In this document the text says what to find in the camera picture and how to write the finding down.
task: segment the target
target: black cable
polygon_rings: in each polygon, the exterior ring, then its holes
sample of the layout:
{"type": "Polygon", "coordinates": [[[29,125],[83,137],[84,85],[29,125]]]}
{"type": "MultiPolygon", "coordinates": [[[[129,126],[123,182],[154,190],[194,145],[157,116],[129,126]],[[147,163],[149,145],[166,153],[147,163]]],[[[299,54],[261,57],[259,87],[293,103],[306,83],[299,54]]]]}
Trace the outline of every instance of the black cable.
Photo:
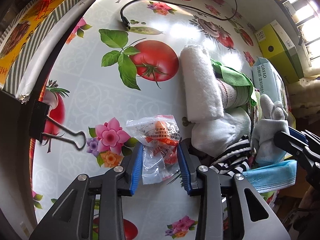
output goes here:
{"type": "MultiPolygon", "coordinates": [[[[137,1],[142,1],[142,0],[132,0],[132,1],[130,1],[129,3],[125,4],[125,5],[121,8],[121,10],[120,10],[121,20],[122,20],[122,22],[124,23],[125,27],[126,27],[127,29],[129,29],[129,30],[130,30],[130,23],[129,23],[128,19],[123,15],[123,10],[124,10],[127,6],[129,6],[130,4],[135,3],[135,2],[137,2],[137,1]]],[[[224,18],[224,19],[223,19],[223,18],[216,17],[215,15],[212,15],[212,14],[210,14],[210,13],[204,12],[203,10],[200,10],[200,9],[198,9],[198,8],[195,8],[195,7],[192,7],[192,6],[188,6],[188,5],[184,5],[184,4],[180,4],[180,3],[173,3],[173,2],[166,1],[166,0],[151,0],[151,1],[164,2],[164,3],[173,4],[173,5],[180,6],[180,7],[184,7],[184,8],[188,8],[188,9],[197,10],[197,11],[200,11],[201,13],[203,13],[203,14],[205,14],[205,15],[208,15],[208,16],[213,17],[213,18],[215,18],[215,19],[218,19],[218,20],[220,20],[220,21],[228,21],[228,20],[231,20],[231,19],[236,15],[236,13],[237,13],[237,11],[238,11],[237,0],[235,0],[236,10],[235,10],[234,14],[233,14],[231,17],[229,17],[229,18],[224,18]]]]}

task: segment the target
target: clear plastic packet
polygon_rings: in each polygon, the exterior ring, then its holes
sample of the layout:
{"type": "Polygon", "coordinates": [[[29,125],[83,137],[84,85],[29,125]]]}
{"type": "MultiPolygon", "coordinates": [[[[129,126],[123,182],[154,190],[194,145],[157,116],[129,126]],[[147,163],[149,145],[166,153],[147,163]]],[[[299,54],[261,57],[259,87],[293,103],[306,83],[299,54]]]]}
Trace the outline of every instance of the clear plastic packet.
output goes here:
{"type": "Polygon", "coordinates": [[[157,115],[127,121],[126,127],[143,147],[143,184],[153,184],[172,177],[178,170],[179,128],[173,115],[157,115]]]}

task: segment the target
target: green pea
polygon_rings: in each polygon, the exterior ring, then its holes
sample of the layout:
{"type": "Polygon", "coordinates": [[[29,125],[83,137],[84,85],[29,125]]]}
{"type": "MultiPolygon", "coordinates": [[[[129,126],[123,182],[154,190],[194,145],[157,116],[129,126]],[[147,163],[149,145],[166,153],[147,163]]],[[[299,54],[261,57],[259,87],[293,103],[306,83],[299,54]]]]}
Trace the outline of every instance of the green pea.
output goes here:
{"type": "Polygon", "coordinates": [[[159,35],[162,34],[163,32],[158,31],[157,29],[151,28],[151,27],[131,27],[129,32],[132,33],[140,33],[140,34],[145,34],[145,35],[159,35]]]}

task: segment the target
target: silver bolt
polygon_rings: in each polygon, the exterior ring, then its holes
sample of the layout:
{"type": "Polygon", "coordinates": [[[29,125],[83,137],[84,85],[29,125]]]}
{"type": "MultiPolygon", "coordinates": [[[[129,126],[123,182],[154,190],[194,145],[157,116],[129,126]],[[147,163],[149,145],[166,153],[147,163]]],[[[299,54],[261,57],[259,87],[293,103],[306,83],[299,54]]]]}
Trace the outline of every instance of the silver bolt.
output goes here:
{"type": "Polygon", "coordinates": [[[86,180],[87,179],[87,175],[85,175],[85,174],[80,174],[79,176],[78,176],[78,180],[79,181],[84,181],[84,180],[86,180]]]}
{"type": "Polygon", "coordinates": [[[207,167],[207,166],[204,166],[204,165],[199,166],[198,169],[199,169],[200,171],[203,171],[203,172],[208,171],[208,167],[207,167]]]}
{"type": "Polygon", "coordinates": [[[244,180],[244,176],[242,174],[240,174],[240,173],[237,173],[235,175],[235,177],[236,177],[237,180],[244,180]]]}
{"type": "Polygon", "coordinates": [[[121,172],[121,171],[123,171],[123,167],[122,166],[116,166],[116,167],[113,168],[113,170],[115,172],[121,172]]]}

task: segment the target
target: green cloth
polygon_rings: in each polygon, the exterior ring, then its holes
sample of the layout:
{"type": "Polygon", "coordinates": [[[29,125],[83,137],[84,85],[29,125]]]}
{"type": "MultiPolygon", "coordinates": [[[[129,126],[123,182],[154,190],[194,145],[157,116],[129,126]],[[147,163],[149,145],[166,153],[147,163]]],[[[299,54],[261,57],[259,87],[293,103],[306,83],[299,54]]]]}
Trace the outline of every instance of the green cloth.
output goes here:
{"type": "Polygon", "coordinates": [[[251,80],[243,73],[234,70],[231,67],[223,66],[220,62],[211,59],[213,70],[222,75],[223,80],[230,86],[249,86],[249,93],[251,95],[250,104],[255,106],[257,98],[253,89],[251,80]]]}

